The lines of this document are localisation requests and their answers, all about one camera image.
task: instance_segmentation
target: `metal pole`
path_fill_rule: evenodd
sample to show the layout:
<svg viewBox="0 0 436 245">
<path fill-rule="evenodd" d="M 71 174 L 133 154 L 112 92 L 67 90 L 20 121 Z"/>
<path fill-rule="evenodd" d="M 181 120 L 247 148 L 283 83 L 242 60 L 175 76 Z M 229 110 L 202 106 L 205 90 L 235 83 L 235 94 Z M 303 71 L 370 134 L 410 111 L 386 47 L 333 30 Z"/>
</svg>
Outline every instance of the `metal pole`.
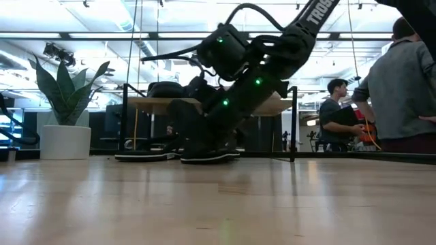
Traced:
<svg viewBox="0 0 436 245">
<path fill-rule="evenodd" d="M 121 128 L 118 150 L 124 151 L 125 134 L 127 131 L 127 96 L 129 94 L 129 85 L 123 84 L 123 107 L 121 109 Z"/>
<path fill-rule="evenodd" d="M 297 86 L 292 88 L 292 121 L 291 121 L 291 157 L 290 161 L 295 161 L 295 149 L 296 149 L 296 130 L 297 130 Z"/>
</svg>

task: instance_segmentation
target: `potted plant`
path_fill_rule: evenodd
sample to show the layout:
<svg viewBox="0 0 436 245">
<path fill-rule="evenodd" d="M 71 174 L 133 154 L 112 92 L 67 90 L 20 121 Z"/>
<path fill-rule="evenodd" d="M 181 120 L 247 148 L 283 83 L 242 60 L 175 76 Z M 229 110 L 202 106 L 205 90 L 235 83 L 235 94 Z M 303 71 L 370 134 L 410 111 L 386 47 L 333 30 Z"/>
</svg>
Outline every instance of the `potted plant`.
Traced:
<svg viewBox="0 0 436 245">
<path fill-rule="evenodd" d="M 109 61 L 100 66 L 94 78 L 86 83 L 86 69 L 76 77 L 70 78 L 67 67 L 61 61 L 55 80 L 44 68 L 38 58 L 31 61 L 36 69 L 38 88 L 45 94 L 59 125 L 46 125 L 41 133 L 41 159 L 72 160 L 88 159 L 91 147 L 91 128 L 77 127 L 76 123 L 91 101 L 91 87 L 103 75 Z"/>
</svg>

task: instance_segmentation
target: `ceiling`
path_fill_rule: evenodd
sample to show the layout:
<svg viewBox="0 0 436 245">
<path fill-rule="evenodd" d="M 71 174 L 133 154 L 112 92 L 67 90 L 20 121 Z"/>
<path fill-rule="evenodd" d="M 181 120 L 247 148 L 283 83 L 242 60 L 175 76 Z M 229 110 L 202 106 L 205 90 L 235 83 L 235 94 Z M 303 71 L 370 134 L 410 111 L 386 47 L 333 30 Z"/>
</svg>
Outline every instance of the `ceiling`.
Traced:
<svg viewBox="0 0 436 245">
<path fill-rule="evenodd" d="M 2 0 L 0 42 L 19 48 L 25 54 L 34 53 L 40 58 L 44 58 L 42 52 L 46 43 L 53 42 L 58 47 L 74 53 L 78 64 L 72 73 L 89 67 L 91 68 L 89 77 L 93 76 L 92 70 L 96 70 L 99 64 L 109 60 L 110 67 L 115 69 L 114 76 L 107 77 L 108 81 L 104 83 L 97 81 L 98 85 L 107 88 L 115 88 L 124 83 L 127 74 L 129 74 L 129 83 L 139 89 L 146 89 L 149 82 L 171 80 L 175 72 L 183 73 L 184 70 L 189 70 L 189 75 L 182 76 L 184 80 L 181 83 L 186 83 L 189 81 L 189 76 L 195 75 L 187 65 L 169 62 L 160 62 L 156 65 L 140 64 L 139 57 L 144 57 L 145 53 L 135 43 L 130 42 L 129 35 L 120 39 L 108 38 L 108 41 L 101 37 L 93 39 L 92 35 L 124 32 L 127 30 L 123 29 L 126 27 L 126 20 L 130 20 L 131 26 L 134 21 L 137 34 L 157 33 L 160 37 L 169 37 L 165 40 L 145 38 L 145 44 L 151 54 L 174 52 L 199 44 L 200 38 L 190 38 L 190 36 L 198 37 L 198 33 L 186 32 L 205 32 L 206 34 L 201 33 L 201 35 L 208 35 L 208 32 L 215 30 L 218 23 L 226 20 L 238 2 L 166 0 L 161 7 L 159 1 L 88 0 L 89 7 L 85 7 L 83 0 Z M 247 2 L 259 4 L 280 25 L 285 26 L 301 11 L 307 1 L 252 0 Z M 325 89 L 326 82 L 330 78 L 355 75 L 354 57 L 357 66 L 360 67 L 373 62 L 381 55 L 382 47 L 389 44 L 392 24 L 400 16 L 397 10 L 377 5 L 374 0 L 349 0 L 349 3 L 350 5 L 346 0 L 341 1 L 322 28 L 323 33 L 341 33 L 341 37 L 344 38 L 321 39 L 316 43 L 311 58 L 292 77 L 291 82 L 297 84 L 299 88 Z M 346 37 L 350 35 L 349 17 L 352 20 L 354 43 Z M 232 24 L 239 31 L 252 34 L 277 32 L 267 19 L 253 10 L 240 11 Z M 14 36 L 16 38 L 8 38 L 5 34 L 8 32 L 21 33 Z M 47 37 L 38 39 L 37 33 L 46 35 L 79 33 L 84 38 L 80 41 L 63 37 L 52 40 Z M 208 80 L 216 83 L 214 78 Z"/>
</svg>

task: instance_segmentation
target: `wooden table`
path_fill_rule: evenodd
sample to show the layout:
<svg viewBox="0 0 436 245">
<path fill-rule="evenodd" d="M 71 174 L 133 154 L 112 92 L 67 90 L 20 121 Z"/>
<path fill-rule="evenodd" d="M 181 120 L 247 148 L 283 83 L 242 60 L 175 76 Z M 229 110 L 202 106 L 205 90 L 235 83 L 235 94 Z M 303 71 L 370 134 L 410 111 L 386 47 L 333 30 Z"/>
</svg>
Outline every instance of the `wooden table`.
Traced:
<svg viewBox="0 0 436 245">
<path fill-rule="evenodd" d="M 130 97 L 128 103 L 148 114 L 166 115 L 166 108 L 173 99 L 169 98 L 142 98 Z M 196 99 L 182 98 L 183 101 L 192 103 L 201 112 L 201 103 Z M 254 113 L 254 116 L 276 116 L 282 111 L 292 107 L 292 100 L 270 98 L 265 101 Z"/>
</svg>

